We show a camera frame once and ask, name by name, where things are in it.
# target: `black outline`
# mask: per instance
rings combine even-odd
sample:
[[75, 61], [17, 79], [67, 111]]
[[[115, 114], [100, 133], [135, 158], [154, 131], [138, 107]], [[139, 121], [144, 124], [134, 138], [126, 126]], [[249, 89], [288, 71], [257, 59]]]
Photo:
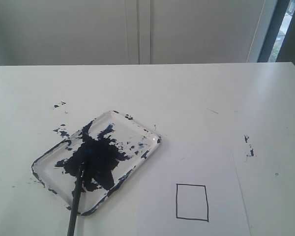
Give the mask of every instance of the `black outline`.
[[[206, 219], [197, 219], [197, 218], [185, 218], [185, 217], [178, 217], [178, 185], [187, 185], [187, 186], [196, 186], [196, 187], [204, 187], [206, 193]], [[208, 201], [207, 201], [207, 188], [205, 185], [197, 185], [197, 184], [187, 184], [187, 183], [177, 183], [176, 184], [176, 218], [177, 219], [184, 219], [184, 220], [200, 220], [200, 221], [207, 221], [208, 222]]]

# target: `paper sheet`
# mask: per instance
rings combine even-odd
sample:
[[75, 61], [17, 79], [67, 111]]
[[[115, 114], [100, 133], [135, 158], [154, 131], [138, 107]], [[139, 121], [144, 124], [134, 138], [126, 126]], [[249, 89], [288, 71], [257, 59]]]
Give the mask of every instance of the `paper sheet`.
[[166, 149], [143, 171], [136, 235], [250, 236], [231, 150]]

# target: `white wall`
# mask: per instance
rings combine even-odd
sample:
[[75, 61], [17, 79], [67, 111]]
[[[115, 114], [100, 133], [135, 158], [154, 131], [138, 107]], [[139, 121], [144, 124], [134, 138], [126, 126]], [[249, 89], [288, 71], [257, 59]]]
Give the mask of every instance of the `white wall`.
[[0, 65], [138, 63], [135, 3], [0, 0]]
[[276, 3], [275, 0], [150, 2], [153, 64], [246, 62], [264, 4], [268, 17], [262, 18], [263, 37], [253, 47], [257, 54]]

